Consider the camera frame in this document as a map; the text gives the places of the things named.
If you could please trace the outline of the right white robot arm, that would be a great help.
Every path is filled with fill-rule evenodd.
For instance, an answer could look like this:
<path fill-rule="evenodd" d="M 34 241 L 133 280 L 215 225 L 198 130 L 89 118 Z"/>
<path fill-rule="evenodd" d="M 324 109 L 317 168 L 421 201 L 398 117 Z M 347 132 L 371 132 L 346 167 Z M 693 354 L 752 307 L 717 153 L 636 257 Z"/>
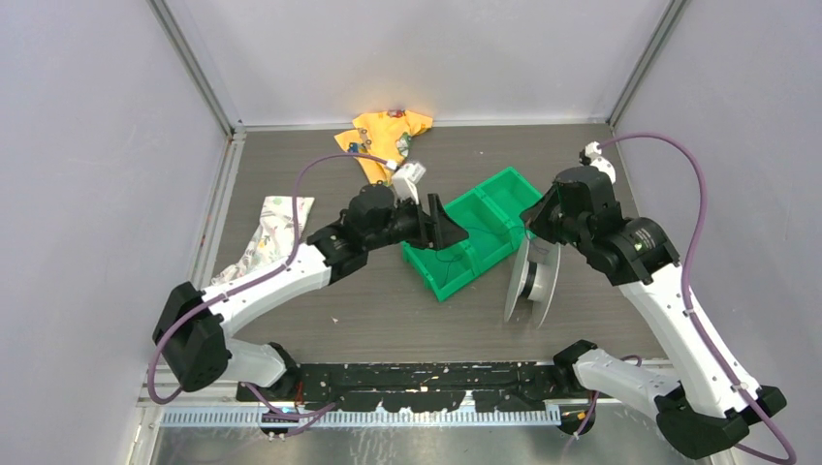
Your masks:
<path fill-rule="evenodd" d="M 684 266 L 654 221 L 625 217 L 610 164 L 560 172 L 542 198 L 526 208 L 526 230 L 548 242 L 547 263 L 512 278 L 515 295 L 555 285 L 559 249 L 576 249 L 639 311 L 675 376 L 663 376 L 580 340 L 557 353 L 553 384 L 566 397 L 607 394 L 653 420 L 682 455 L 701 459 L 739 447 L 750 428 L 785 407 L 779 388 L 758 383 L 731 355 L 696 297 L 681 280 Z"/>

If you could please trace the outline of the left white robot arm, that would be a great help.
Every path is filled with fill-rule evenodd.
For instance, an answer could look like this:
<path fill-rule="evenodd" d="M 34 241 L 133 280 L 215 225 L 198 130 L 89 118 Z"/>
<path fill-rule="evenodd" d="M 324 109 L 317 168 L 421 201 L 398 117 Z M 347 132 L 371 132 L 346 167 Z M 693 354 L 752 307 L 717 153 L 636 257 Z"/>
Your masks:
<path fill-rule="evenodd" d="M 152 340 L 179 391 L 226 380 L 251 383 L 275 401 L 289 399 L 298 385 L 290 357 L 276 344 L 254 345 L 235 334 L 269 310 L 360 270 L 373 250 L 405 243 L 439 251 L 467 239 L 438 195 L 427 198 L 422 208 L 385 185 L 366 185 L 335 222 L 298 244 L 294 257 L 204 290 L 190 282 L 174 287 Z"/>

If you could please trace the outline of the clear plastic cable spool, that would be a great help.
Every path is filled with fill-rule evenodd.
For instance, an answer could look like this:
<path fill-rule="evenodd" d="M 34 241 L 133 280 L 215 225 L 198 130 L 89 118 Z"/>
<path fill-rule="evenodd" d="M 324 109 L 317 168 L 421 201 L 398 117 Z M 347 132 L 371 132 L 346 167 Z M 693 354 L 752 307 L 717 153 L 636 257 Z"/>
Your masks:
<path fill-rule="evenodd" d="M 535 327 L 541 327 L 547 319 L 557 285 L 561 249 L 550 244 L 536 260 L 531 260 L 530 253 L 537 248 L 527 234 L 522 238 L 506 294 L 504 322 L 510 321 L 520 300 L 532 303 L 531 322 Z"/>

